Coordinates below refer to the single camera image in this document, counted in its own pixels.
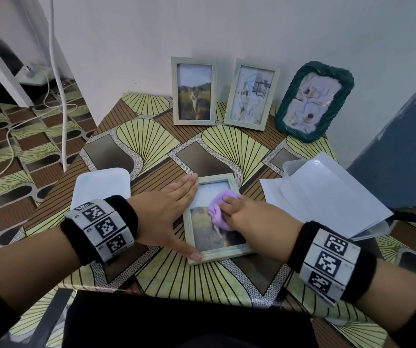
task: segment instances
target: table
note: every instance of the table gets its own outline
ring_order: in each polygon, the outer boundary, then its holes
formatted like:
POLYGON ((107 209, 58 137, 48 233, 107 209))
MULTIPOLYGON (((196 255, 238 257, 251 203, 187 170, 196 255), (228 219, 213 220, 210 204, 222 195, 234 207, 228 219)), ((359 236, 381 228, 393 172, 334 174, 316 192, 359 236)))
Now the table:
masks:
MULTIPOLYGON (((212 127, 174 126, 170 97, 124 94, 16 239, 59 224, 70 208, 75 180, 85 172, 122 167, 130 173, 133 195, 159 190, 185 173, 233 173, 240 193, 264 200, 259 180, 280 178, 285 161, 311 158, 321 151, 335 159, 325 137, 305 144, 278 132, 275 108, 264 132, 224 125, 225 110, 226 103, 218 102, 212 127)), ((174 223, 174 232, 184 238, 182 218, 174 223)), ((400 250, 416 256, 416 225, 399 222, 389 236, 361 245, 387 261, 402 262, 400 250)), ((412 259, 404 265, 412 267, 412 259)), ((318 340, 326 337, 330 346, 338 341, 343 347, 381 347, 387 337, 353 305, 327 307, 286 264, 258 255, 189 267, 174 251, 137 244, 114 263, 84 266, 59 286, 307 312, 316 317, 318 340)))

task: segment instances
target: right hand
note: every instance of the right hand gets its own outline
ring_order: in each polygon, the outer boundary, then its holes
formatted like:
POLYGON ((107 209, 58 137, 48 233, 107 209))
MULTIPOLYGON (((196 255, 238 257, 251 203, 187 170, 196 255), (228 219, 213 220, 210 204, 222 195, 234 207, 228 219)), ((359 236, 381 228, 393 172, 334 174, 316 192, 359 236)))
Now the right hand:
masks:
POLYGON ((284 210, 245 195, 224 197, 218 203, 227 224, 245 237, 250 248, 260 255, 287 262, 303 222, 284 210))

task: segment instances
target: wooden picture frame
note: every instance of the wooden picture frame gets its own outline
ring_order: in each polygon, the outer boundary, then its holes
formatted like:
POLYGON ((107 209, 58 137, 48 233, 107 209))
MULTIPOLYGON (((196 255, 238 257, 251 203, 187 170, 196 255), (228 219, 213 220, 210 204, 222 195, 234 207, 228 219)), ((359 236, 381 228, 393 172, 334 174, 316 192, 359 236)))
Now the wooden picture frame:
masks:
POLYGON ((278 67, 238 58, 224 123, 264 131, 279 75, 278 67))
POLYGON ((216 61, 200 58, 171 57, 173 84, 173 122, 175 125, 213 126, 216 119, 216 61), (180 66, 184 69, 180 78, 180 66), (211 66, 209 94, 207 67, 211 66), (190 75, 190 70, 198 71, 198 76, 190 75))
MULTIPOLYGON (((216 182, 227 182, 229 184, 229 189, 233 192, 239 194, 239 189, 237 187, 237 183, 235 182, 235 178, 233 174, 218 174, 215 176, 207 176, 207 177, 199 177, 198 183, 200 186, 216 183, 216 182)), ((202 192, 202 189, 199 188, 197 194, 202 192)), ((190 205, 186 211, 182 214, 184 220, 184 229, 185 229, 185 240, 188 244, 197 247, 195 243, 195 236, 193 233, 193 223, 192 223, 192 215, 190 211, 190 205)), ((201 251, 201 260, 194 261, 188 258, 189 265, 197 265, 200 263, 206 263, 209 261, 216 261, 216 260, 223 260, 228 259, 231 257, 239 257, 246 254, 251 254, 252 251, 246 243, 234 245, 234 246, 227 246, 218 249, 206 250, 201 251)))

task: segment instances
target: left hand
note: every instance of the left hand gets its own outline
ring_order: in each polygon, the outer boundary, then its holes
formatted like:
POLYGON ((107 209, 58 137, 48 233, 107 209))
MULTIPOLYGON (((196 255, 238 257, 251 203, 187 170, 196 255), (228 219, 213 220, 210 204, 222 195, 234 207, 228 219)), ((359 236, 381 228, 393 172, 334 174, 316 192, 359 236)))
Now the left hand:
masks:
POLYGON ((169 247, 194 261, 200 252, 176 237, 173 222, 192 203, 198 190, 198 175, 186 175, 160 191, 143 192, 127 199, 139 219, 136 241, 146 246, 169 247))

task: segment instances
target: cat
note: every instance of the cat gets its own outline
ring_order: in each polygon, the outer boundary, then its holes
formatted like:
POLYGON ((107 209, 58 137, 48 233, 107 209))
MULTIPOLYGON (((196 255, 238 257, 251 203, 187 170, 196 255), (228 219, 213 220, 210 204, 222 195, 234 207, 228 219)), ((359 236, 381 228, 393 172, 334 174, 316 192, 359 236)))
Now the cat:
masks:
POLYGON ((187 87, 187 92, 192 100, 196 120, 209 120, 211 116, 211 103, 209 100, 199 97, 199 87, 187 87))

